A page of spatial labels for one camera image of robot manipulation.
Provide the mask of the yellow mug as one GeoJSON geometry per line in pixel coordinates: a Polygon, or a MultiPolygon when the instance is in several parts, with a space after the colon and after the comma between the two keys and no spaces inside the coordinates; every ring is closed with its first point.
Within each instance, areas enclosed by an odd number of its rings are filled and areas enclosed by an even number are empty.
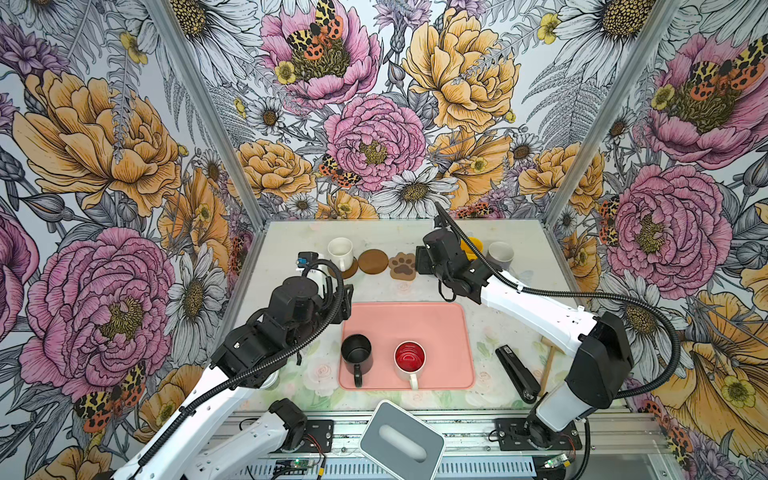
{"type": "Polygon", "coordinates": [[[460,248],[465,253],[469,261],[474,261],[478,258],[476,251],[483,253],[484,244],[481,240],[470,237],[469,241],[462,240],[460,242],[460,248]]]}

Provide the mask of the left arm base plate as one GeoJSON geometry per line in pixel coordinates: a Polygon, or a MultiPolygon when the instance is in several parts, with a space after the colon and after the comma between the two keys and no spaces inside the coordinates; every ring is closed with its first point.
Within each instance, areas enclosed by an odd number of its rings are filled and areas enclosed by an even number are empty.
{"type": "Polygon", "coordinates": [[[329,454],[332,450],[335,422],[330,419],[309,419],[299,453],[329,454]]]}

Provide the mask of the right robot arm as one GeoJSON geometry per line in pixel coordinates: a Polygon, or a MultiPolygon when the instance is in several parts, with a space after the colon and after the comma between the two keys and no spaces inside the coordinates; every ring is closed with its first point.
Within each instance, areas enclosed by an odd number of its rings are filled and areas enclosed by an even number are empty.
{"type": "Polygon", "coordinates": [[[417,249],[420,270],[435,276],[457,297],[466,297],[520,320],[572,359],[562,384],[534,404],[520,436],[550,448],[568,425],[606,409],[633,367],[622,320],[564,305],[556,291],[536,294],[510,272],[479,255],[469,260],[457,233],[438,228],[417,249]]]}

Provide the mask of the matte brown round coaster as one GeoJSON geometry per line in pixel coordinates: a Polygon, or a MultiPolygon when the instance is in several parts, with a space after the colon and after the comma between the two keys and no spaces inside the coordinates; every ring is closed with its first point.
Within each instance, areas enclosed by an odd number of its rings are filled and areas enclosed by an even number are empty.
{"type": "Polygon", "coordinates": [[[380,249],[368,249],[358,257],[359,269],[367,275],[378,275],[389,266],[389,256],[380,249]]]}

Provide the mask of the brown paw print coaster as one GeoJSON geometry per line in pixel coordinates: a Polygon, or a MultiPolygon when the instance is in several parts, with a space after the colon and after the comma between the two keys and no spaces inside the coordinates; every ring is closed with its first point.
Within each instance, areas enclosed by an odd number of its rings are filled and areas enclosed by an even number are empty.
{"type": "Polygon", "coordinates": [[[390,276],[398,281],[413,281],[417,276],[416,255],[399,252],[389,259],[390,276]]]}

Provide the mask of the glossy brown round coaster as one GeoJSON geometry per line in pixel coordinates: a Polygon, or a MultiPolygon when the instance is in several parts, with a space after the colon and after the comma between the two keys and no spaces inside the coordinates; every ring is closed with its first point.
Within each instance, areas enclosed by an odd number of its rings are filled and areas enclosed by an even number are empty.
{"type": "Polygon", "coordinates": [[[352,259],[342,259],[339,261],[338,266],[339,268],[343,268],[342,277],[344,280],[353,277],[359,269],[356,257],[352,257],[352,259]]]}

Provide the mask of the lavender mug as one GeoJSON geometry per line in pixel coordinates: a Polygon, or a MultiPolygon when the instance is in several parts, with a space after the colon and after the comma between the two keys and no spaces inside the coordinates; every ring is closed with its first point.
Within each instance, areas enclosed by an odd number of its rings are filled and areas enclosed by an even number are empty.
{"type": "Polygon", "coordinates": [[[513,247],[502,241],[496,241],[488,246],[488,258],[503,271],[509,271],[515,257],[513,247]]]}

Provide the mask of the black mug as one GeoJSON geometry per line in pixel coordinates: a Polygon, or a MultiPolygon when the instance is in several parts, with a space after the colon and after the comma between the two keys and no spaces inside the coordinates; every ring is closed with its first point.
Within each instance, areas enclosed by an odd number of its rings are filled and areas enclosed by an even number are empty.
{"type": "Polygon", "coordinates": [[[341,345],[341,357],[346,370],[352,375],[354,386],[361,389],[364,377],[373,367],[372,344],[362,334],[353,334],[344,339],[341,345]]]}

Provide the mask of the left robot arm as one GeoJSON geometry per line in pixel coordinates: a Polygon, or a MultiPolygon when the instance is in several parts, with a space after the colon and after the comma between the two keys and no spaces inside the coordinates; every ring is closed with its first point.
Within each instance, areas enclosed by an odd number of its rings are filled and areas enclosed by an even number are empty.
{"type": "Polygon", "coordinates": [[[274,402],[256,423],[214,449],[206,446],[232,412],[333,323],[351,314],[352,287],[331,261],[301,260],[267,307],[231,330],[192,393],[144,448],[104,479],[225,478],[256,458],[294,450],[305,414],[291,400],[274,402]]]}

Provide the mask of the red inside white mug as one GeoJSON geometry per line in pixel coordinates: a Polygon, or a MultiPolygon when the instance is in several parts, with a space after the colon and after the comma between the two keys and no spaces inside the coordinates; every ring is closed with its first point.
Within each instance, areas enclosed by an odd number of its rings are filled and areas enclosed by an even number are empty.
{"type": "Polygon", "coordinates": [[[411,390],[419,389],[419,377],[426,365],[426,351],[414,341],[400,343],[394,351],[397,374],[408,383],[411,390]]]}

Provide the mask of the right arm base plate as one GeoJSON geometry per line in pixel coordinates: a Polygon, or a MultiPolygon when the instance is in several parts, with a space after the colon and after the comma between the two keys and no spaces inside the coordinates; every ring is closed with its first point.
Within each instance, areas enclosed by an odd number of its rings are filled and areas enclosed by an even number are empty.
{"type": "Polygon", "coordinates": [[[537,421],[523,417],[501,417],[494,420],[497,442],[502,451],[582,450],[576,424],[571,421],[563,430],[555,431],[537,421]]]}

